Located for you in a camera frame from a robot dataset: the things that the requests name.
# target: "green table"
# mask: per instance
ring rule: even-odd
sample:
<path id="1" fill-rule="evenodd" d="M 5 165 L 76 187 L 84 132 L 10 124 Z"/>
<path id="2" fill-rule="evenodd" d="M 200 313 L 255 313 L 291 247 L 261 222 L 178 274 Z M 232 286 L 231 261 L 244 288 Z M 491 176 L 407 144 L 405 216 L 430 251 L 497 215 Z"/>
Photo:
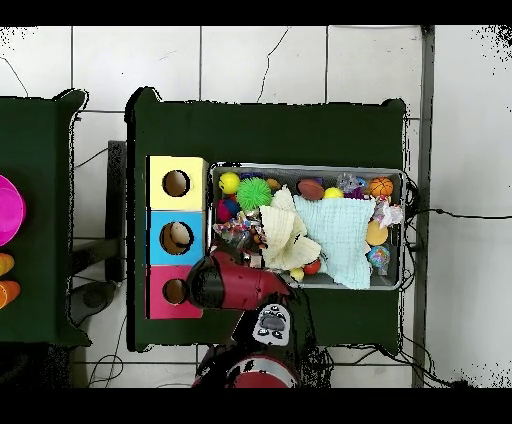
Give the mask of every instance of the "green table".
<path id="1" fill-rule="evenodd" d="M 209 163 L 362 166 L 402 169 L 405 104 L 381 106 L 228 105 L 161 102 L 141 88 L 126 107 L 128 123 L 128 345 L 224 343 L 240 314 L 206 310 L 201 319 L 144 317 L 145 157 L 199 156 Z M 322 346 L 378 343 L 398 352 L 395 291 L 307 290 Z"/>
<path id="2" fill-rule="evenodd" d="M 22 193 L 27 216 L 0 252 L 15 259 L 6 276 L 20 296 L 0 310 L 0 341 L 89 345 L 65 310 L 70 272 L 72 211 L 70 128 L 85 93 L 53 100 L 0 98 L 0 174 Z"/>

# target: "blue cube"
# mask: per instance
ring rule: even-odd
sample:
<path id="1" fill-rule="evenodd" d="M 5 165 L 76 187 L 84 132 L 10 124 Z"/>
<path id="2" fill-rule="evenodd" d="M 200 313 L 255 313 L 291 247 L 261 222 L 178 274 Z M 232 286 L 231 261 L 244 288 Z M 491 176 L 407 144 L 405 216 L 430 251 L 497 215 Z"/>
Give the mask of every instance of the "blue cube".
<path id="1" fill-rule="evenodd" d="M 151 211 L 150 217 L 151 265 L 194 265 L 204 256 L 203 212 Z"/>

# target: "towel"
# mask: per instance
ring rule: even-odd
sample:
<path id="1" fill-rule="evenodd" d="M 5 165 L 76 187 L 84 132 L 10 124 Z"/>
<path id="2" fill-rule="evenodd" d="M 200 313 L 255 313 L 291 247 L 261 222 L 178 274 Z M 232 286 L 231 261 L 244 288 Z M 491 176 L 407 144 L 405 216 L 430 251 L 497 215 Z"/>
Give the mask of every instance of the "towel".
<path id="1" fill-rule="evenodd" d="M 262 251 L 265 267 L 290 270 L 318 258 L 320 245 L 306 237 L 306 226 L 286 185 L 276 192 L 270 206 L 260 206 L 260 213 L 267 244 Z"/>
<path id="2" fill-rule="evenodd" d="M 310 202 L 300 196 L 294 196 L 294 200 L 309 237 L 322 248 L 319 272 L 350 289 L 368 289 L 370 267 L 364 251 L 375 200 L 334 198 Z"/>

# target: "pink bowl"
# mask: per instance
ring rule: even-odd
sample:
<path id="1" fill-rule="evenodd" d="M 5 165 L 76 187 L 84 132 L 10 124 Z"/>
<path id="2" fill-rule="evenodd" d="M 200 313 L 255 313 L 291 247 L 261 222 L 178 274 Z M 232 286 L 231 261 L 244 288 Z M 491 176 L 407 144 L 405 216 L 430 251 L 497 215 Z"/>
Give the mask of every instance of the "pink bowl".
<path id="1" fill-rule="evenodd" d="M 26 207 L 16 187 L 0 175 L 0 246 L 16 235 L 25 219 Z"/>

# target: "yellow toy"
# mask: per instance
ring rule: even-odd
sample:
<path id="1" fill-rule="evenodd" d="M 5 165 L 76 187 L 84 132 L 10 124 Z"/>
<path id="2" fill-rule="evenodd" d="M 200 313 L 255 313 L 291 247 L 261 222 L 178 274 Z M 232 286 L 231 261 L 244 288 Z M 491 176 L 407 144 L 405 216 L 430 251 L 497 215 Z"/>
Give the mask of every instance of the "yellow toy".
<path id="1" fill-rule="evenodd" d="M 388 239 L 388 228 L 380 228 L 377 221 L 371 221 L 368 224 L 368 231 L 366 233 L 366 242 L 371 246 L 380 246 Z"/>
<path id="2" fill-rule="evenodd" d="M 240 177 L 234 172 L 225 172 L 220 176 L 219 187 L 224 194 L 234 194 L 240 185 Z"/>
<path id="3" fill-rule="evenodd" d="M 14 259 L 11 255 L 0 253 L 0 275 L 7 274 L 14 266 Z"/>
<path id="4" fill-rule="evenodd" d="M 324 199 L 334 199 L 337 197 L 343 197 L 343 191 L 341 191 L 338 187 L 329 187 L 325 190 Z"/>
<path id="5" fill-rule="evenodd" d="M 202 158 L 150 156 L 146 207 L 153 211 L 205 210 L 207 170 Z"/>
<path id="6" fill-rule="evenodd" d="M 304 270 L 302 268 L 292 268 L 290 269 L 290 277 L 300 283 L 304 279 Z"/>

